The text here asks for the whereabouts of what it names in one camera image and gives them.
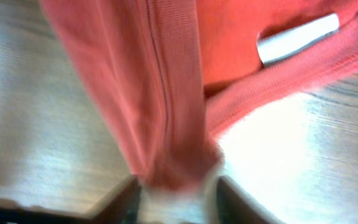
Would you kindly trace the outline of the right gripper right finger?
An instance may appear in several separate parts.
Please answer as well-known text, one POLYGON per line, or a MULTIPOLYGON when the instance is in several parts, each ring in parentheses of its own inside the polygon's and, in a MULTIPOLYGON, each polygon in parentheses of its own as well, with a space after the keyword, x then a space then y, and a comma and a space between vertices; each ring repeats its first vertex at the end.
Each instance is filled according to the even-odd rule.
POLYGON ((216 208, 221 224, 285 224, 228 176, 217 180, 216 208))

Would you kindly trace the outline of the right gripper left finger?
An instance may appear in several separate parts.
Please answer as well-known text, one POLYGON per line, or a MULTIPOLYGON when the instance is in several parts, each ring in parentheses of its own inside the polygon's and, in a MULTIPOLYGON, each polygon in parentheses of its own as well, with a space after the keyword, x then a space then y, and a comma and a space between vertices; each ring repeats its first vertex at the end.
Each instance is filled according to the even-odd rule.
POLYGON ((141 190, 138 180, 130 177, 102 198, 88 214, 24 207, 13 200, 0 199, 0 223, 136 223, 141 190))

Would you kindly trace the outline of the orange red t-shirt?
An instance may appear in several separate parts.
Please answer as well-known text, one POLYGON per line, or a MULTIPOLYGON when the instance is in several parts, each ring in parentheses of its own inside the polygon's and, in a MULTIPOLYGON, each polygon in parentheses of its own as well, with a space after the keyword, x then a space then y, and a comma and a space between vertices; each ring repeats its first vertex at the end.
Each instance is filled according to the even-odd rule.
POLYGON ((247 113, 358 72, 358 1, 40 3, 143 184, 196 189, 247 113), (264 67, 257 39, 335 13, 339 30, 264 67))

